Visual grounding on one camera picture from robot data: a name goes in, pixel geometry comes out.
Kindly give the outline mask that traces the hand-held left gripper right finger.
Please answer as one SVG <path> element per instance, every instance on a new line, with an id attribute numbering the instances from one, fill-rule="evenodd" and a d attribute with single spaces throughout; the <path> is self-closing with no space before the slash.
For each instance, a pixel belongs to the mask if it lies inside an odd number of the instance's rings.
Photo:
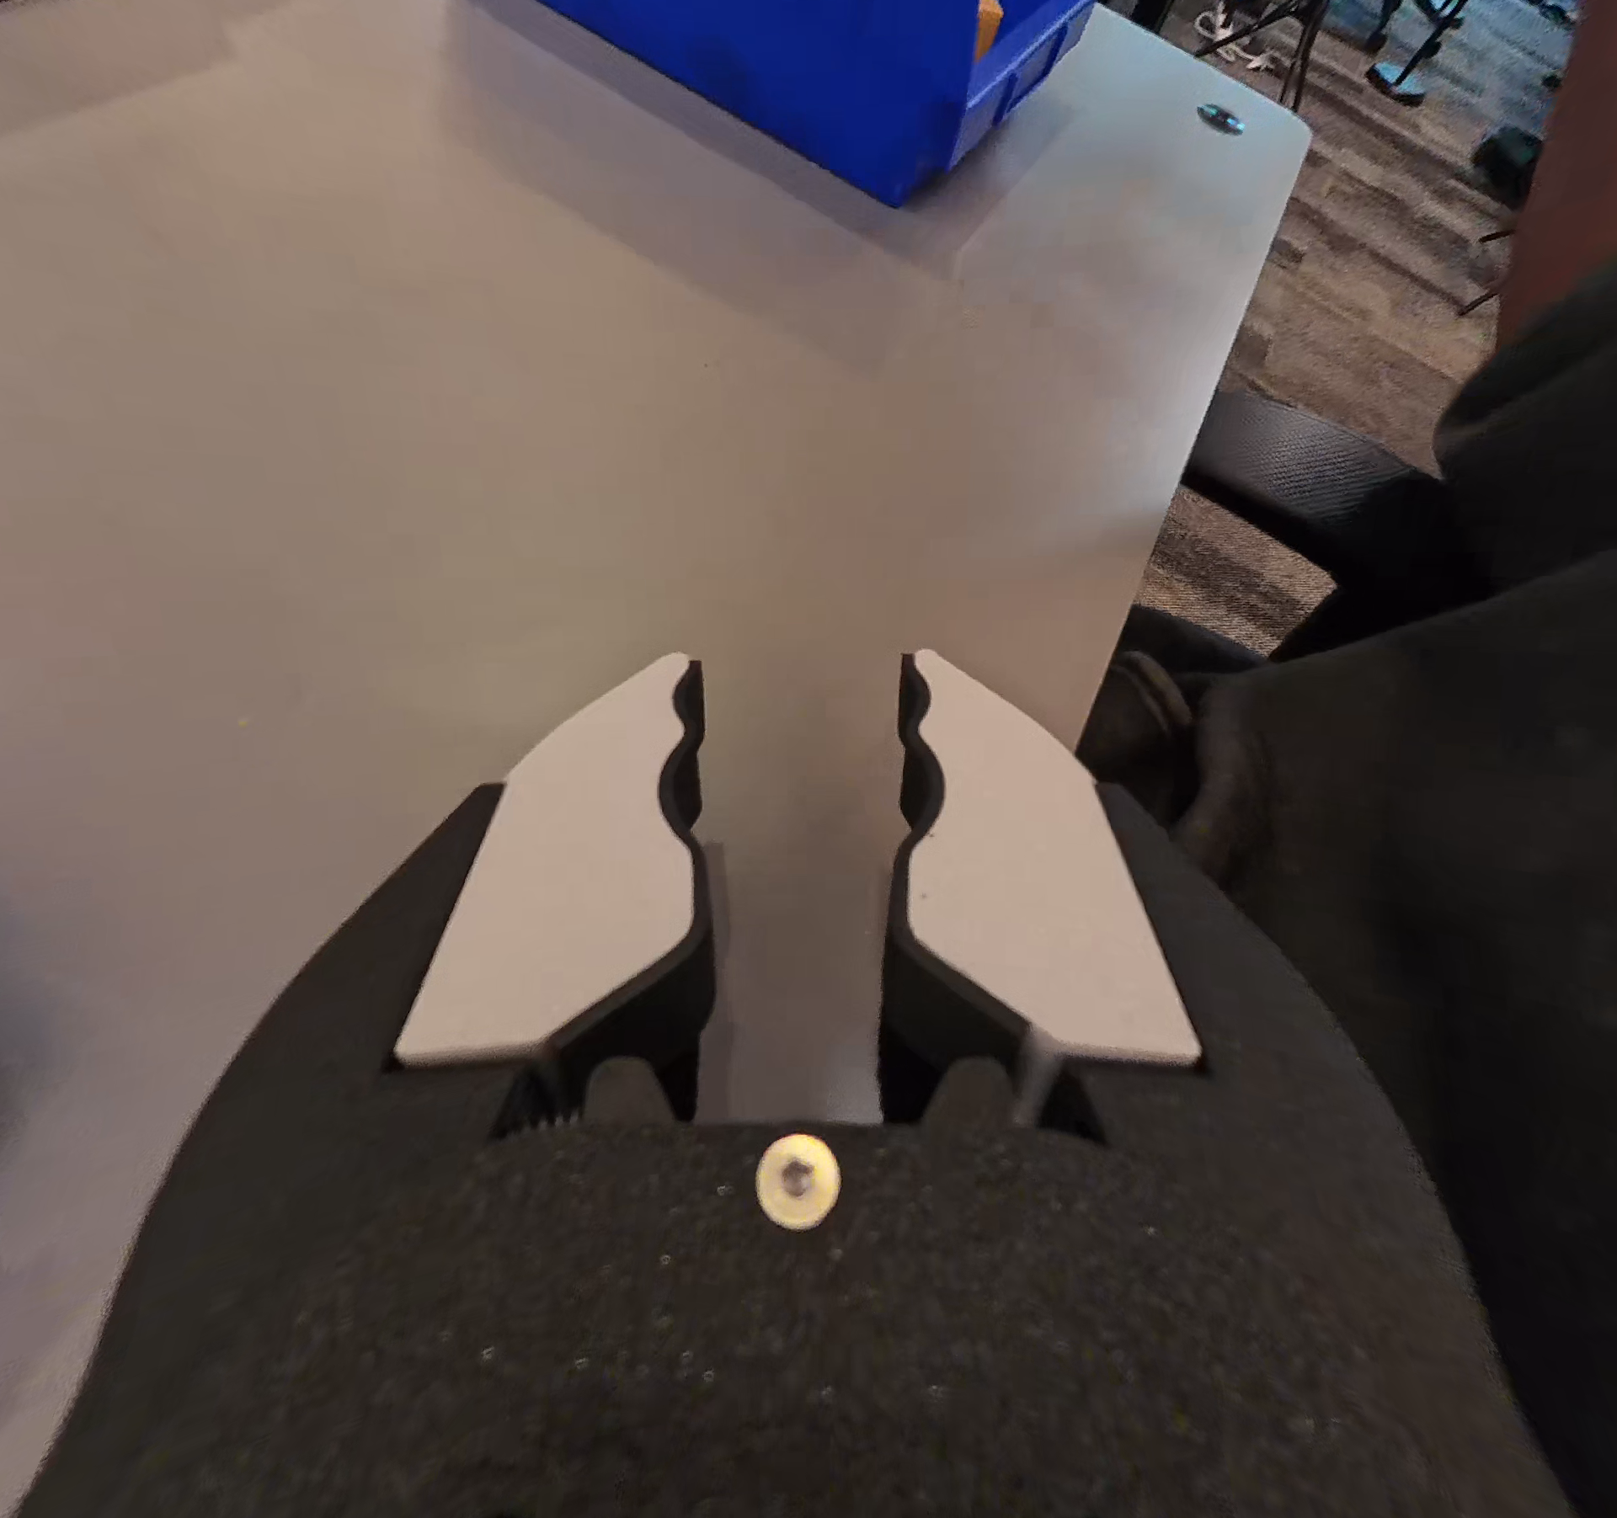
<path id="1" fill-rule="evenodd" d="M 1201 1039 L 1095 781 L 1038 721 L 943 659 L 899 659 L 899 816 L 879 1107 L 918 1123 L 985 1059 L 1022 1125 L 1093 1125 L 1081 1072 L 1201 1070 Z"/>

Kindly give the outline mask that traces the person's right forearm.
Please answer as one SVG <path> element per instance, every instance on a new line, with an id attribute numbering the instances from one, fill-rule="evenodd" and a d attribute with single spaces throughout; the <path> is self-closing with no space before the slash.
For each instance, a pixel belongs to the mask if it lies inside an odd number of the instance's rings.
<path id="1" fill-rule="evenodd" d="M 1615 0 L 1585 0 L 1499 289 L 1496 348 L 1615 255 Z"/>

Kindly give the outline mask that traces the grey desk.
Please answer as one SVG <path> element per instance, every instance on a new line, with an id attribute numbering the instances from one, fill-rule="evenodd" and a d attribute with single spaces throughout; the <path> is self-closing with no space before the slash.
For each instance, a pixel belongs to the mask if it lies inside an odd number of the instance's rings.
<path id="1" fill-rule="evenodd" d="M 1108 13 L 892 211 L 528 0 L 3 6 L 3 1513 L 267 1006 L 669 651 L 702 1112 L 874 1118 L 899 655 L 1077 741 L 1307 148 Z"/>

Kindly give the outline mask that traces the person's grey sweatshirt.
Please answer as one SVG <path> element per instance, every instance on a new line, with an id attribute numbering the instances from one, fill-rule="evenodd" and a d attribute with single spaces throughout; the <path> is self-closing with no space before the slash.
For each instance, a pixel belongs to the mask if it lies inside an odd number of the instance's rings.
<path id="1" fill-rule="evenodd" d="M 1296 553 L 1335 591 L 1263 661 L 1134 611 L 1079 743 L 1344 1026 L 1578 1515 L 1615 1489 L 1613 419 L 1609 260 L 1454 395 L 1443 536 Z"/>

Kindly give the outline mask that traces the black office chair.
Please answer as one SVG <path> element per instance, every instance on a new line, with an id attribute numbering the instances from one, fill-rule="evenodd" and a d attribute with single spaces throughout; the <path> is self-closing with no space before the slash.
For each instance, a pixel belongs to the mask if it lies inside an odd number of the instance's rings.
<path id="1" fill-rule="evenodd" d="M 1295 553 L 1450 527 L 1439 479 L 1355 430 L 1247 392 L 1212 397 L 1183 487 Z"/>

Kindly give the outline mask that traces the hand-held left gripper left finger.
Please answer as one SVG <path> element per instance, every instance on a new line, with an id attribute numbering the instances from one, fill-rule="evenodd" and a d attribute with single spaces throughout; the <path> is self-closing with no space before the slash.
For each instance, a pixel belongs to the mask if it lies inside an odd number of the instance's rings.
<path id="1" fill-rule="evenodd" d="M 559 1116 L 629 1057 L 693 1116 L 717 997 L 693 838 L 702 739 L 702 668 L 667 653 L 508 770 L 393 1043 L 398 1068 L 524 1065 Z"/>

